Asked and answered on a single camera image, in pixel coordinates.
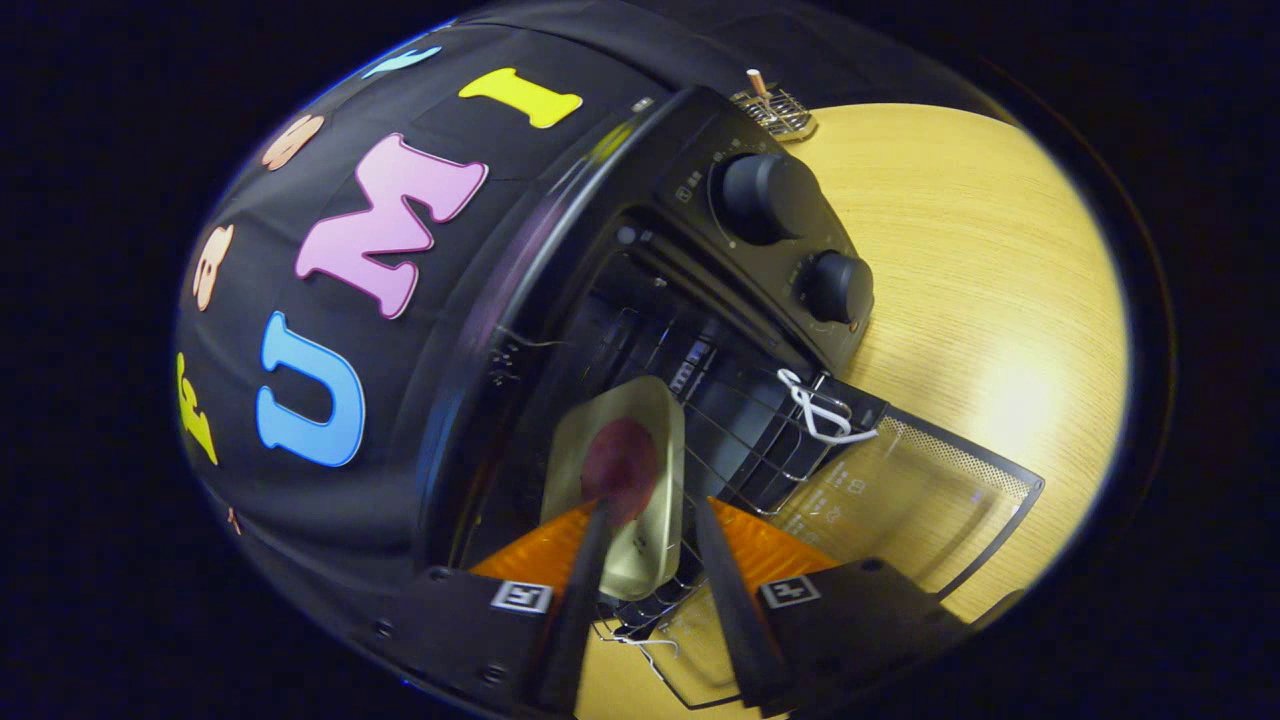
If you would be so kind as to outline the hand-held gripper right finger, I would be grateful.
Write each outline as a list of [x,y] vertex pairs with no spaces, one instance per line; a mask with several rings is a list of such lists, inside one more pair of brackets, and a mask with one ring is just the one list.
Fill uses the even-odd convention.
[[740,700],[824,715],[969,637],[969,625],[883,559],[840,562],[741,509],[695,503],[698,552]]

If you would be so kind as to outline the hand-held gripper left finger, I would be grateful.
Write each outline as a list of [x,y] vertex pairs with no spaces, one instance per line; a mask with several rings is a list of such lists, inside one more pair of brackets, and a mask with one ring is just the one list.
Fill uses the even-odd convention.
[[612,534],[591,501],[470,571],[433,566],[355,642],[410,685],[477,716],[573,714]]

